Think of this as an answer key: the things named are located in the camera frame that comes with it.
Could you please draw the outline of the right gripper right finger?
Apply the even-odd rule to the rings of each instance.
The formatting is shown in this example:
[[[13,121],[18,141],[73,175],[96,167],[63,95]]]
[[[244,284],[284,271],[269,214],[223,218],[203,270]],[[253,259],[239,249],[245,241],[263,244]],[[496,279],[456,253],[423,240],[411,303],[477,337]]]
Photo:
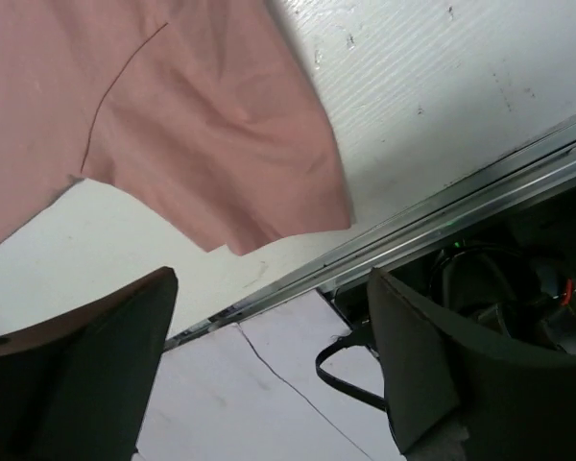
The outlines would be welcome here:
[[[576,355],[509,338],[373,270],[389,426],[410,460],[576,460]]]

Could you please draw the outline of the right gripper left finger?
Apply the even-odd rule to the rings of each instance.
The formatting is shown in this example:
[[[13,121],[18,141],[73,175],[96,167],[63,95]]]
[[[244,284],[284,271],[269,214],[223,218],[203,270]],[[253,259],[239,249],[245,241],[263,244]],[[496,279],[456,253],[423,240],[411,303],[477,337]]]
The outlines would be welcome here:
[[[179,283],[159,268],[0,336],[0,460],[130,460]]]

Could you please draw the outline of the pink t shirt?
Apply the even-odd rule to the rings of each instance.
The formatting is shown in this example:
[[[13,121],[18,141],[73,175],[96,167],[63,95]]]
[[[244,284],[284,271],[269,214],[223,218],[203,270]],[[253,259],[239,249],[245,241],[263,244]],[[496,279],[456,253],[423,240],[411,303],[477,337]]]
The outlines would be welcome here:
[[[205,251],[351,223],[324,108],[262,1],[0,1],[0,244],[82,179]]]

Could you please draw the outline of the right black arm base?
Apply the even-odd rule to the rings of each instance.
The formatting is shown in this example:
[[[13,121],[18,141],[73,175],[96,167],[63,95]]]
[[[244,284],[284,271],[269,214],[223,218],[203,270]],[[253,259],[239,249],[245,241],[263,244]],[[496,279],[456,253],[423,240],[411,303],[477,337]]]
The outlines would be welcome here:
[[[384,270],[483,326],[576,355],[576,187],[503,211]]]

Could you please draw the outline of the aluminium table edge rail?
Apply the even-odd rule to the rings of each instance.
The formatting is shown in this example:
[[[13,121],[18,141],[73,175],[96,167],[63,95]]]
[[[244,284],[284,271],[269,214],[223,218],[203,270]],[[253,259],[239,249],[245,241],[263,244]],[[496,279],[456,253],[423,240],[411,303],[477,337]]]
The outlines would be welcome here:
[[[332,291],[507,209],[576,182],[576,116],[557,130],[446,187],[372,230],[172,337],[166,350],[288,302]]]

